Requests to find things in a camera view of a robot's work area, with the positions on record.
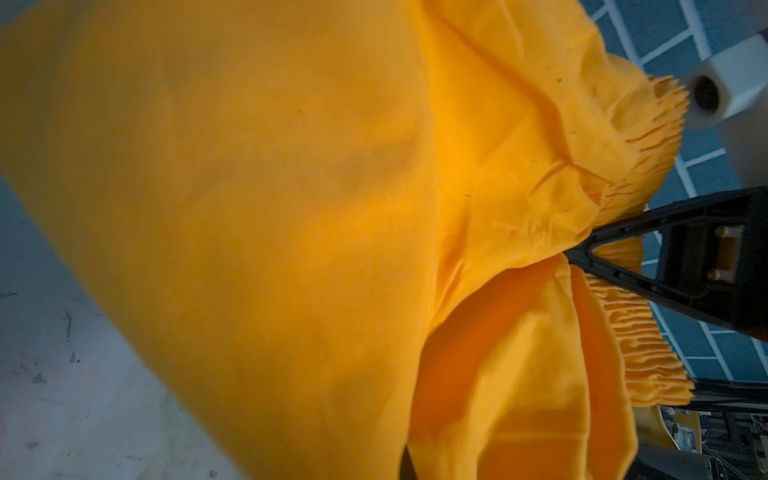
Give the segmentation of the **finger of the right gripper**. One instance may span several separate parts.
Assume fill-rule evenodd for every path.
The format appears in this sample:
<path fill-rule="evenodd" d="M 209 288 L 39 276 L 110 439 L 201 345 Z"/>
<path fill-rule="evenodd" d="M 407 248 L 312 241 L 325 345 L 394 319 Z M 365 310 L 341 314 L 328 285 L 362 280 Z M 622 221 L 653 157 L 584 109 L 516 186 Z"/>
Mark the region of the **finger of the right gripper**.
<path fill-rule="evenodd" d="M 652 276 L 608 250 L 661 236 Z M 767 190 L 725 191 L 648 210 L 594 230 L 566 251 L 569 262 L 692 319 L 754 339 L 767 336 Z"/>

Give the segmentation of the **orange shorts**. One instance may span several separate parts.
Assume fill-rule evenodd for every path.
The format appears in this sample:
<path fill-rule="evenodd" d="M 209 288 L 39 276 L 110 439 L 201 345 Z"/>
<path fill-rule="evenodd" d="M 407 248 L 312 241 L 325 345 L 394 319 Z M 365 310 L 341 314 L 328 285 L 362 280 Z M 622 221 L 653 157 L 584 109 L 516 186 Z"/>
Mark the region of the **orange shorts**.
<path fill-rule="evenodd" d="M 641 213 L 688 104 L 577 1 L 42 1 L 1 172 L 249 475 L 621 479 L 693 385 L 566 251 Z"/>

